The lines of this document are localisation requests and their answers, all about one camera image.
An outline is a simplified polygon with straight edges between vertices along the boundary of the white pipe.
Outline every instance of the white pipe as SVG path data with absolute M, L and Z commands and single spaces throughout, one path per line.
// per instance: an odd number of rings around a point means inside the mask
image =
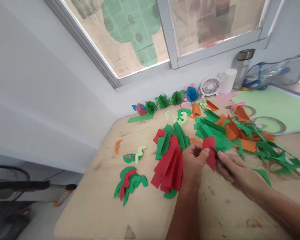
M 275 147 L 272 148 L 277 154 L 280 154 L 279 150 L 276 149 Z M 286 157 L 286 162 L 289 163 L 290 165 L 294 165 L 293 162 L 290 161 L 289 158 Z M 295 171 L 300 175 L 300 168 L 296 168 Z

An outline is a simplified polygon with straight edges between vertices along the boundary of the window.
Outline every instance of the window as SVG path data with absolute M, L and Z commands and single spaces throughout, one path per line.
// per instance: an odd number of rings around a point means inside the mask
M 45 1 L 114 88 L 266 38 L 284 2 Z

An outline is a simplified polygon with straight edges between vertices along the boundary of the window frame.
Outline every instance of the window frame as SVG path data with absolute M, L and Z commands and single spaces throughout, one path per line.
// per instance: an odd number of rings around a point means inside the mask
M 156 0 L 169 59 L 154 66 L 143 68 L 140 71 L 134 72 L 123 78 L 118 78 L 116 73 L 103 57 L 102 53 L 95 46 L 90 36 L 81 26 L 63 0 L 44 1 L 55 13 L 62 24 L 67 28 L 73 38 L 78 42 L 78 44 L 82 47 L 85 53 L 90 57 L 90 59 L 114 89 L 118 89 L 124 85 L 135 83 L 137 81 L 140 82 L 140 79 L 147 79 L 170 69 L 178 69 L 202 59 L 209 58 L 234 48 L 267 38 L 272 33 L 279 13 L 285 2 L 285 0 L 265 1 L 259 23 L 260 28 L 230 38 L 214 46 L 200 48 L 194 52 L 180 56 L 169 0 Z

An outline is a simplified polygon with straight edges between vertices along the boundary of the person's left hand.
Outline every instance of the person's left hand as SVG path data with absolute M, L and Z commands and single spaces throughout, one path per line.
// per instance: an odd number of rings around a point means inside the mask
M 203 165 L 209 156 L 209 152 L 210 149 L 203 149 L 200 143 L 192 143 L 183 150 L 182 185 L 200 187 Z

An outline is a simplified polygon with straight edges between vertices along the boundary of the scissors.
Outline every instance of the scissors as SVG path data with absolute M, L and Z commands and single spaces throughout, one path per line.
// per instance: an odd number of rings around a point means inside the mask
M 211 149 L 212 149 L 212 151 L 213 151 L 214 154 L 215 154 L 214 157 L 215 157 L 215 159 L 217 160 L 217 162 L 218 162 L 225 170 L 227 170 L 228 173 L 229 173 L 230 175 L 233 176 L 233 173 L 230 171 L 230 169 L 220 161 L 220 158 L 219 158 L 219 156 L 218 156 L 217 151 L 216 151 L 213 147 L 212 147 Z

